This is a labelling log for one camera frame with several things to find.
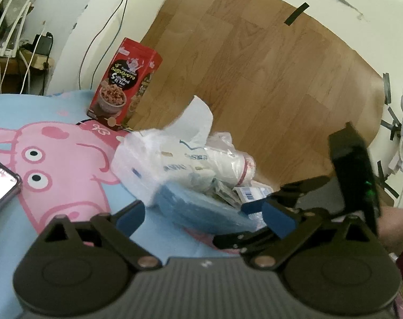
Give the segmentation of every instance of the blue gripper pad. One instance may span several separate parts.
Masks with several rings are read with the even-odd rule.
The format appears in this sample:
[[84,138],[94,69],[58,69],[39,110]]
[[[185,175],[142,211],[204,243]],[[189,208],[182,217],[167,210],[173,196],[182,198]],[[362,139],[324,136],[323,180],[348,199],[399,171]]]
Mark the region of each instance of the blue gripper pad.
[[250,215],[252,213],[257,213],[262,211],[262,206],[266,202],[265,199],[255,200],[253,202],[248,202],[241,205],[241,212],[245,213],[246,215]]
[[117,220],[116,228],[129,237],[140,227],[144,220],[145,205],[143,202],[136,202],[132,210],[129,210]]
[[280,239],[285,238],[298,226],[298,223],[294,219],[266,201],[264,201],[264,204],[262,205],[262,216],[268,228],[271,229],[271,231]]

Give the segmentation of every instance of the screw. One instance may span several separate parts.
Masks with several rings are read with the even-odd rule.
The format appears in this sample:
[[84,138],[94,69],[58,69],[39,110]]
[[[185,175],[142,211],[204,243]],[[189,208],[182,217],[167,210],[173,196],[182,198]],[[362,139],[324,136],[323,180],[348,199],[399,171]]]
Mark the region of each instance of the screw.
[[274,266],[277,262],[275,259],[269,255],[261,255],[260,257],[256,257],[254,259],[254,263],[258,267],[272,267]]
[[206,261],[202,262],[200,265],[207,269],[207,268],[211,267],[213,265],[213,263],[210,260],[206,260]]
[[138,265],[146,269],[153,268],[158,265],[158,259],[156,257],[147,255],[146,257],[141,257],[138,259]]

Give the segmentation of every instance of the plastic bag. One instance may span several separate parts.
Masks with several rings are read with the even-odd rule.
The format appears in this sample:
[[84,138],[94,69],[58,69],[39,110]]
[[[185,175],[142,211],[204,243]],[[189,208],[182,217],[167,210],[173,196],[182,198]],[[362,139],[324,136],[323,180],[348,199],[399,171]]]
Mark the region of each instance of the plastic bag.
[[146,206],[152,206],[158,188],[175,181],[200,193],[207,191],[215,172],[204,145],[213,115],[198,97],[163,130],[130,133],[120,143],[111,168],[122,184]]
[[230,188],[250,186],[256,173],[256,162],[249,154],[235,149],[230,133],[218,132],[209,136],[205,149],[216,179]]

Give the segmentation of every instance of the cartoon eye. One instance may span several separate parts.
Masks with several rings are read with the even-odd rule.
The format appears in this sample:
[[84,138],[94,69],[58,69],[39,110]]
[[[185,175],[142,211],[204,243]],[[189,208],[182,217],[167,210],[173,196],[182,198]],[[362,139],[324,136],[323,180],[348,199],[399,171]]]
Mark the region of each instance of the cartoon eye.
[[26,150],[24,157],[31,162],[37,162],[42,159],[43,154],[40,150],[31,148]]
[[31,173],[27,177],[27,183],[30,187],[36,190],[41,190],[49,185],[49,179],[45,174]]

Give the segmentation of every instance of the white wall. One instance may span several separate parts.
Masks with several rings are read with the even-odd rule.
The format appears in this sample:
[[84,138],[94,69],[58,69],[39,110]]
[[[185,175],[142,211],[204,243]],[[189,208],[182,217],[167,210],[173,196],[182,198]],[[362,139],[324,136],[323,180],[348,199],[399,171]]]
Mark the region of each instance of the white wall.
[[[48,93],[75,90],[77,71],[84,51],[92,37],[102,27],[120,0],[90,0],[77,27],[67,38],[58,60]],[[98,83],[111,57],[124,37],[141,40],[149,29],[164,0],[129,0],[124,25],[117,40],[107,53],[95,76]],[[403,86],[403,0],[346,0],[359,13],[337,0],[285,0],[299,6],[308,2],[306,13],[321,22],[350,47],[356,50],[379,74],[389,72],[392,85],[392,108],[402,118],[399,99]],[[88,88],[92,72],[101,55],[113,39],[119,24],[117,13],[99,40],[94,42],[83,67],[83,88]],[[385,110],[384,118],[391,122]],[[382,160],[384,168],[396,152],[395,143],[389,141],[389,132],[381,128],[370,147],[372,160]],[[401,174],[391,177],[389,183],[397,190],[402,188]]]
[[45,31],[51,32],[54,36],[50,56],[57,63],[73,31],[73,26],[88,2],[89,0],[36,0],[34,9],[26,18],[22,36],[30,43],[33,42],[35,35],[40,33],[43,28],[43,21],[46,21]]

